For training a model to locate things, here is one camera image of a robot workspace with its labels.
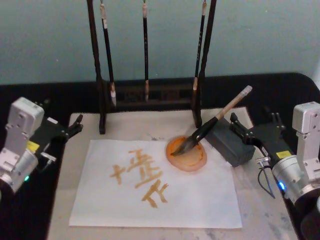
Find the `table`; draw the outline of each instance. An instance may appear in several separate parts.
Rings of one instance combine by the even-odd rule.
[[[192,85],[193,78],[166,79],[167,81],[187,81]],[[142,85],[143,80],[117,81],[116,85],[128,83]],[[268,73],[233,76],[206,77],[202,89],[203,108],[221,108],[228,103],[246,85],[251,85],[254,91],[241,102],[247,106],[255,125],[265,123],[262,107],[268,105],[273,111],[279,111],[282,121],[287,126],[283,138],[289,147],[297,150],[298,139],[291,129],[294,106],[301,103],[316,101],[320,103],[320,91],[307,76],[294,73]],[[94,81],[0,85],[0,147],[6,139],[5,125],[11,103],[19,97],[41,102],[51,99],[46,115],[62,125],[67,126],[72,113],[98,113],[98,93]],[[166,110],[190,109],[189,105],[179,107],[169,106]],[[145,108],[141,111],[160,111],[161,107]],[[63,148],[57,148],[53,154],[57,156],[57,164],[39,175],[32,174],[23,188],[17,193],[10,206],[0,205],[0,234],[6,240],[44,240],[47,237],[58,184]]]
[[[247,127],[253,125],[244,107],[233,109]],[[218,110],[206,109],[201,115],[206,122]],[[72,114],[72,123],[79,114]],[[48,240],[65,239],[166,239],[166,240],[296,240],[285,204],[271,174],[272,189],[276,199],[265,193],[257,182],[259,166],[251,160],[234,168],[233,180],[238,197],[243,228],[240,229],[189,229],[189,228],[135,228],[135,227],[74,227],[69,218],[77,193],[82,168],[91,139],[114,140],[168,140],[176,135],[190,134],[195,130],[191,111],[123,112],[108,116],[107,132],[99,135],[96,127],[99,116],[84,114],[83,131],[67,143],[59,182],[55,195]],[[255,158],[262,157],[256,151]]]

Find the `blue led light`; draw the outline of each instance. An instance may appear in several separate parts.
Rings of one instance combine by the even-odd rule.
[[[279,187],[284,191],[286,190],[286,186],[280,181],[279,182]]]

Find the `orange ink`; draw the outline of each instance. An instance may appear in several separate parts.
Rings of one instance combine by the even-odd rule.
[[[142,198],[141,201],[145,201],[147,200],[151,207],[153,208],[158,208],[156,202],[151,198],[151,195],[156,192],[160,199],[161,199],[161,202],[163,203],[167,203],[168,201],[165,199],[165,196],[164,196],[164,190],[169,186],[167,183],[164,184],[161,189],[159,190],[159,186],[161,184],[161,181],[158,179],[154,184],[152,184],[149,188],[149,191],[144,195],[144,197]]]
[[[114,174],[110,175],[111,178],[115,177],[117,183],[122,183],[121,174],[126,170],[125,167],[121,168],[119,165],[113,165]]]
[[[135,153],[135,158],[131,158],[130,160],[130,166],[127,169],[127,172],[130,172],[132,169],[139,167],[143,165],[144,163],[153,163],[154,161],[149,161],[152,159],[152,156],[147,155],[147,154],[141,154],[142,149],[134,150],[134,151],[129,151],[130,154]]]
[[[135,158],[131,158],[130,166],[127,169],[127,172],[130,172],[136,167],[140,167],[140,179],[141,182],[137,183],[134,187],[137,189],[143,184],[149,183],[162,176],[163,172],[159,171],[158,173],[153,173],[156,170],[159,170],[160,167],[151,167],[150,164],[154,163],[152,156],[148,154],[142,154],[142,149],[129,151],[129,153],[135,153]]]

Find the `white paper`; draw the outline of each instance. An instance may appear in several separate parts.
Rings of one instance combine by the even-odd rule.
[[[91,140],[82,170],[70,226],[173,227],[173,228],[241,228],[242,222],[231,167],[205,140],[207,163],[192,173],[172,166],[165,156],[164,141]],[[127,172],[135,153],[152,156],[151,167],[167,203],[157,192],[151,195],[157,208],[142,198],[156,179],[135,188],[141,181],[139,167]],[[125,167],[121,184],[117,183],[113,165]]]

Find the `teal wall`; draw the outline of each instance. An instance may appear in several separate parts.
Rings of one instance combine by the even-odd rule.
[[[104,1],[114,77],[143,79],[142,0]],[[108,80],[100,2],[93,3]],[[147,3],[150,79],[192,77],[202,1]],[[294,71],[313,77],[319,59],[319,0],[218,0],[207,76]],[[0,1],[0,84],[94,79],[85,0]]]

